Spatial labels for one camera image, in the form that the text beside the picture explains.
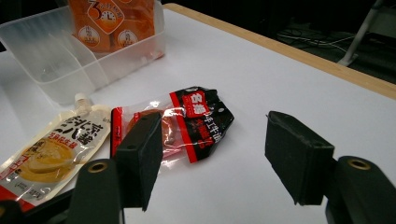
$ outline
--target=wooden table edge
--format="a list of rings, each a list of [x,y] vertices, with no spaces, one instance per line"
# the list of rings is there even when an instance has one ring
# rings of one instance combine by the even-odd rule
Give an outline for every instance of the wooden table edge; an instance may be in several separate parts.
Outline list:
[[[333,76],[340,77],[341,79],[354,83],[367,90],[377,92],[391,99],[396,99],[396,85],[385,80],[372,77],[362,72],[345,67],[341,64],[333,63],[331,61],[319,58],[316,55],[307,53],[300,49],[295,49],[286,44],[275,41],[274,39],[265,37],[263,35],[258,35],[241,27],[207,16],[206,14],[200,13],[187,7],[183,7],[178,4],[164,4],[163,8],[169,9],[171,11],[187,16],[196,21],[200,21],[207,25],[216,27],[229,34],[244,38],[247,41],[250,41],[277,53],[283,54],[298,62],[308,64]]]

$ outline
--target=table surface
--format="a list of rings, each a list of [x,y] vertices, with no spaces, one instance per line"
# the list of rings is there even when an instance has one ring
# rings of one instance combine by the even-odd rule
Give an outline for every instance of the table surface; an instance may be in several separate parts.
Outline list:
[[[127,223],[327,223],[326,199],[294,205],[264,156],[271,110],[324,137],[335,159],[372,161],[396,185],[395,85],[190,9],[164,8],[165,56],[94,92],[92,101],[134,105],[202,86],[218,90],[235,120],[208,159],[163,166],[148,211],[126,209]],[[0,162],[71,108],[50,102],[8,52],[0,53]],[[108,151],[106,141],[93,160]]]

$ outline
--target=snack bag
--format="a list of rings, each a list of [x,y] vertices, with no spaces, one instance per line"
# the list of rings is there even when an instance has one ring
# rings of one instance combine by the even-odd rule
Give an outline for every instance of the snack bag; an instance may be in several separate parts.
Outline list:
[[[233,122],[233,114],[216,90],[191,87],[138,105],[112,110],[111,156],[125,135],[144,115],[163,115],[163,157],[186,150],[191,163],[213,153]]]
[[[76,110],[59,114],[0,166],[0,201],[27,211],[55,196],[106,140],[110,111],[76,95]]]
[[[155,35],[156,0],[68,0],[74,36],[93,52],[128,47]]]

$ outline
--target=plastic storage bin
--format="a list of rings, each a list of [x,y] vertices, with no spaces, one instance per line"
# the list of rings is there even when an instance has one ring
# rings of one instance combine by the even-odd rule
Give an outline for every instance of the plastic storage bin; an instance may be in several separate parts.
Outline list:
[[[69,7],[4,23],[0,40],[52,101],[71,104],[165,54],[163,6],[154,9],[156,35],[102,58],[72,36]]]

